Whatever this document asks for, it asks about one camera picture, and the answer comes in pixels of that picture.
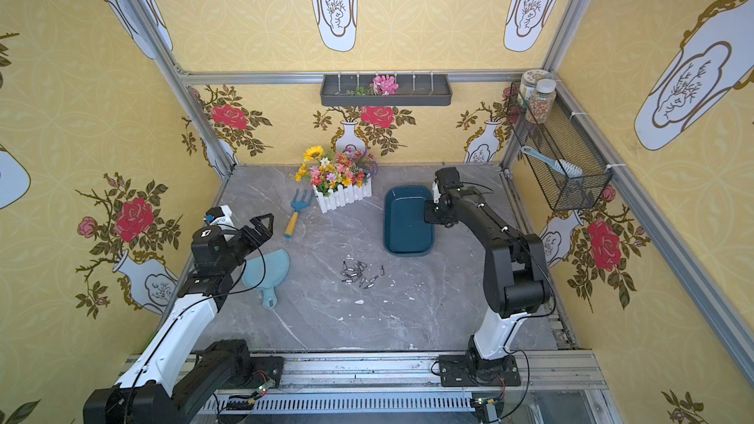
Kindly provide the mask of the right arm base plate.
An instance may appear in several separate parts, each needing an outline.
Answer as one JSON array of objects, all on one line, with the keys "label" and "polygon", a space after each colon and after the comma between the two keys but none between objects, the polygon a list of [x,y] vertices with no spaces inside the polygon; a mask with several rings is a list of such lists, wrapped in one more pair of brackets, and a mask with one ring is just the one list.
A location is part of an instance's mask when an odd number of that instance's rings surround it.
[{"label": "right arm base plate", "polygon": [[518,363],[512,355],[494,360],[469,355],[441,355],[440,383],[445,388],[518,387],[522,384]]}]

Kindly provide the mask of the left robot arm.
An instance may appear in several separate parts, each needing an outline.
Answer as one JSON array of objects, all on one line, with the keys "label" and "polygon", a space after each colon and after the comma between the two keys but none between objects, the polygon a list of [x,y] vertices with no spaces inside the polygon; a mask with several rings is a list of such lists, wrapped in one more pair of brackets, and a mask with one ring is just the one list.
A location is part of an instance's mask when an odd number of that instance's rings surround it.
[{"label": "left robot arm", "polygon": [[243,340],[214,343],[187,375],[182,368],[229,296],[239,294],[234,272],[274,234],[274,216],[253,217],[241,228],[212,223],[192,236],[194,267],[180,284],[167,320],[115,385],[94,391],[86,423],[189,423],[223,385],[244,385],[254,364]]}]

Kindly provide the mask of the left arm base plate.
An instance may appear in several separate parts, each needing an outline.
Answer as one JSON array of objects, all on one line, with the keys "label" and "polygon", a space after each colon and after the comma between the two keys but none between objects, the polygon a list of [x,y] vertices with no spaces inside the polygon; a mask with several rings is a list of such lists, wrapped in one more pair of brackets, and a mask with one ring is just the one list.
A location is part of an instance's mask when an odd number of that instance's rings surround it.
[{"label": "left arm base plate", "polygon": [[253,356],[241,369],[241,377],[234,384],[237,389],[268,391],[281,385],[285,359],[282,356]]}]

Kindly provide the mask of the teal plastic storage box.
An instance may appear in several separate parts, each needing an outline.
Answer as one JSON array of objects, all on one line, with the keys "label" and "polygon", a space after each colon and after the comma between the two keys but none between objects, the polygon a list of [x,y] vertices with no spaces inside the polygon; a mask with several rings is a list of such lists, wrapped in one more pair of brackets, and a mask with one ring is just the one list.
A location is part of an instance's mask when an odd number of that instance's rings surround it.
[{"label": "teal plastic storage box", "polygon": [[386,193],[383,243],[398,257],[419,257],[434,247],[434,226],[424,221],[424,205],[432,201],[426,186],[395,186]]}]

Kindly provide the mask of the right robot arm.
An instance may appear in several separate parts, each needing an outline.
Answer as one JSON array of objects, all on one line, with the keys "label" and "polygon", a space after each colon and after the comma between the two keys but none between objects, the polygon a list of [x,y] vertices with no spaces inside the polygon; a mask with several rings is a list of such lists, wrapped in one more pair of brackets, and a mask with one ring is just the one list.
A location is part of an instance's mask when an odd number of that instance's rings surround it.
[{"label": "right robot arm", "polygon": [[424,203],[424,221],[446,228],[463,224],[485,251],[482,288],[488,305],[470,339],[469,359],[480,369],[512,355],[509,345],[553,294],[544,245],[505,221],[480,190],[467,186],[455,167],[435,173],[433,199]]}]

